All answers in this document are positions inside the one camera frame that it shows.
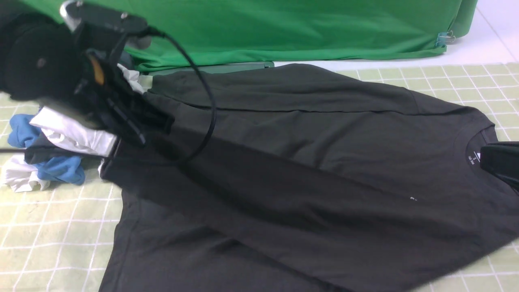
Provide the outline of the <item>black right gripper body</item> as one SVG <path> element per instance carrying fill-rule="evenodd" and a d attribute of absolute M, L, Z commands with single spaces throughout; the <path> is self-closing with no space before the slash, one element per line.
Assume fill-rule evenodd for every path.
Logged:
<path fill-rule="evenodd" d="M 512 189 L 518 189 L 519 143 L 497 142 L 483 146 L 480 150 L 480 167 Z"/>

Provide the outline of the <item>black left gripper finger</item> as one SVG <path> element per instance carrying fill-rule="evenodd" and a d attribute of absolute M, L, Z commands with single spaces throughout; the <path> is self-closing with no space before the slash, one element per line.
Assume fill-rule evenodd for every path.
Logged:
<path fill-rule="evenodd" d="M 152 105 L 145 97 L 134 100 L 134 117 L 146 128 L 169 134 L 175 118 Z"/>

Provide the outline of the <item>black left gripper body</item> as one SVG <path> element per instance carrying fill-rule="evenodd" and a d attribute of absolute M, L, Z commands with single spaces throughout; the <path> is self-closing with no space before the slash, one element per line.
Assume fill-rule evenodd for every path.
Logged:
<path fill-rule="evenodd" d="M 142 94 L 132 89 L 117 65 L 109 64 L 93 52 L 80 56 L 80 77 L 72 90 L 41 97 L 41 105 L 135 146 L 146 144 L 140 119 L 146 108 Z"/>

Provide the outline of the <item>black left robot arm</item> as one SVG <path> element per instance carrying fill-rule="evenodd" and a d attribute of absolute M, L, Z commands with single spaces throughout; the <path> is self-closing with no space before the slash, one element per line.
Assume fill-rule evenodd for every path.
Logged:
<path fill-rule="evenodd" d="M 63 23 L 21 0 L 1 2 L 1 90 L 137 146 L 174 118 L 134 91 L 118 67 L 128 44 L 150 43 L 139 15 L 87 2 L 60 6 Z"/>

